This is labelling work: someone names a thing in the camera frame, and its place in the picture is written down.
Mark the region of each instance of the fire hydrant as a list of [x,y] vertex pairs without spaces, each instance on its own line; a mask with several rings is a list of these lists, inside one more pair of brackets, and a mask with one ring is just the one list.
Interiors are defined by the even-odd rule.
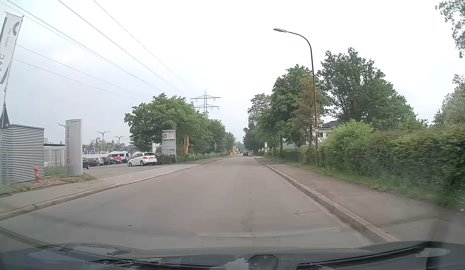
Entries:
[[37,164],[34,166],[34,170],[36,171],[36,183],[39,183],[39,166]]

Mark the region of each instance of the curb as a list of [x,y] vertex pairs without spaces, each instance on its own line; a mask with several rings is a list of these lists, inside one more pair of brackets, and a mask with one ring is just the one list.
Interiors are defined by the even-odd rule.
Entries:
[[258,158],[254,157],[258,162],[264,164],[269,169],[280,175],[282,178],[286,179],[290,182],[293,186],[297,189],[301,190],[303,193],[320,203],[322,206],[326,207],[331,213],[336,215],[345,223],[349,224],[352,228],[358,230],[364,236],[371,239],[374,243],[384,243],[384,242],[395,242],[399,241],[396,237],[387,234],[383,230],[377,228],[372,223],[366,221],[365,219],[361,218],[360,216],[354,214],[350,210],[344,208],[343,206],[339,205],[338,203],[334,202],[333,200],[328,199],[326,196],[322,195],[321,193],[307,187],[306,185],[300,183],[296,179],[290,177],[289,175],[284,174],[283,172],[279,171],[278,169],[273,168],[270,165],[265,164]]
[[[193,167],[201,166],[203,164],[212,163],[212,162],[219,161],[219,160],[221,160],[221,158],[213,160],[213,161],[211,160],[211,161],[208,161],[208,162],[199,163],[197,165],[191,166],[189,168],[184,168],[184,169],[191,169]],[[86,196],[96,194],[96,193],[99,193],[99,192],[102,192],[102,191],[106,191],[106,190],[109,190],[109,189],[113,189],[113,188],[116,188],[116,187],[122,187],[122,186],[126,186],[126,185],[129,185],[129,184],[131,185],[131,184],[142,182],[142,181],[145,181],[145,180],[148,180],[148,179],[156,178],[156,177],[159,177],[159,176],[168,175],[170,173],[175,173],[177,171],[182,171],[184,169],[176,170],[176,171],[173,171],[173,172],[166,172],[166,173],[162,173],[162,174],[151,176],[151,177],[146,177],[146,178],[143,178],[143,179],[132,181],[130,183],[123,183],[123,184],[117,183],[117,184],[109,185],[109,186],[106,186],[106,187],[105,186],[104,187],[99,187],[99,188],[96,188],[96,189],[91,189],[91,190],[83,191],[83,192],[80,192],[80,193],[67,195],[67,196],[52,199],[52,200],[49,200],[49,201],[40,202],[40,203],[33,204],[33,205],[28,205],[28,206],[25,206],[25,207],[22,207],[22,208],[11,210],[9,212],[1,213],[0,214],[0,221],[3,221],[5,219],[10,219],[10,218],[13,218],[13,217],[17,217],[19,215],[23,215],[23,214],[26,214],[26,213],[29,213],[29,212],[41,210],[43,208],[53,206],[53,205],[57,205],[57,204],[60,204],[60,203],[63,203],[63,202],[68,202],[68,201],[72,201],[72,200],[79,199],[79,198],[82,198],[82,197],[86,197]]]

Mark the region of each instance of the sidewalk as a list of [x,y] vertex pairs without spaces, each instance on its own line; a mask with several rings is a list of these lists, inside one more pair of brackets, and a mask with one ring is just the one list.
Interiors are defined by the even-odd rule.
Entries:
[[371,190],[266,158],[257,159],[321,193],[398,240],[465,243],[465,215],[462,213],[401,195]]
[[94,179],[89,181],[84,181],[80,183],[66,183],[55,185],[43,189],[37,189],[32,191],[15,193],[12,196],[0,198],[0,215],[4,213],[9,213],[12,211],[19,211],[23,208],[22,212],[17,214],[12,214],[16,216],[19,214],[24,214],[25,212],[30,212],[33,210],[38,210],[40,208],[48,207],[55,205],[57,203],[81,198],[93,193],[97,193],[103,190],[108,190],[111,188],[123,186],[126,184],[131,184],[136,181],[145,180],[160,175],[168,174],[182,169],[192,168],[204,163],[210,163],[222,159],[224,157],[216,157],[209,159],[196,160],[194,162],[187,163],[178,163],[173,164],[172,166],[161,166],[158,165],[154,169],[137,171],[130,174],[123,174],[112,177],[105,177],[100,179]]

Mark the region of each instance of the parked car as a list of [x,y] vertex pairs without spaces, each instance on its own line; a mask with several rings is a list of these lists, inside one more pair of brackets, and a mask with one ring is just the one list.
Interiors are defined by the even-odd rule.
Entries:
[[156,155],[152,152],[146,152],[146,153],[136,153],[133,158],[129,160],[127,163],[127,166],[132,167],[132,166],[144,166],[147,164],[152,164],[156,165],[157,164],[157,158]]
[[104,165],[112,164],[112,158],[110,158],[110,157],[105,157],[104,156],[104,157],[101,157],[101,159],[102,159],[102,162],[104,162]]
[[83,169],[84,168],[89,169],[89,167],[90,167],[89,160],[83,157]]
[[115,157],[110,157],[112,158],[112,164],[119,164],[119,163],[122,163],[122,158],[120,158],[119,156],[115,156]]
[[94,157],[94,158],[92,158],[92,159],[97,160],[97,165],[96,165],[96,166],[102,166],[102,165],[104,165],[104,161],[102,160],[102,158],[98,158],[98,157],[96,158],[96,157]]
[[94,158],[88,158],[88,160],[89,160],[89,166],[91,166],[91,167],[96,167],[97,164],[101,164],[101,163],[99,163],[98,160],[96,160],[96,159],[94,159]]
[[108,157],[120,157],[123,163],[126,163],[131,158],[128,151],[112,151]]

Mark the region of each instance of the asphalt road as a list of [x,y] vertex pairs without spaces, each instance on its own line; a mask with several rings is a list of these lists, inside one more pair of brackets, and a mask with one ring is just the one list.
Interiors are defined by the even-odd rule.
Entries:
[[127,163],[105,165],[105,166],[96,166],[90,167],[90,169],[84,170],[85,173],[90,174],[96,178],[111,177],[116,175],[125,175],[127,173],[140,172],[142,170],[146,171],[149,169],[155,169],[158,167],[171,166],[172,164],[167,165],[146,165],[146,166],[134,166],[128,167]]
[[[1,221],[0,226],[34,241],[137,249],[371,244],[249,156],[104,191]],[[17,245],[0,237],[1,251]]]

